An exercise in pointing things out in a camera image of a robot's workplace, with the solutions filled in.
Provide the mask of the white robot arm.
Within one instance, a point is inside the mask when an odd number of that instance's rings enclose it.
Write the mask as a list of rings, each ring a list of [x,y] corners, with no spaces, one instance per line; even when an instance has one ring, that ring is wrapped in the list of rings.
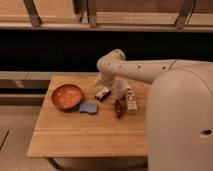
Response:
[[[213,171],[213,62],[128,61],[115,49],[97,61],[98,82],[148,83],[149,171]]]

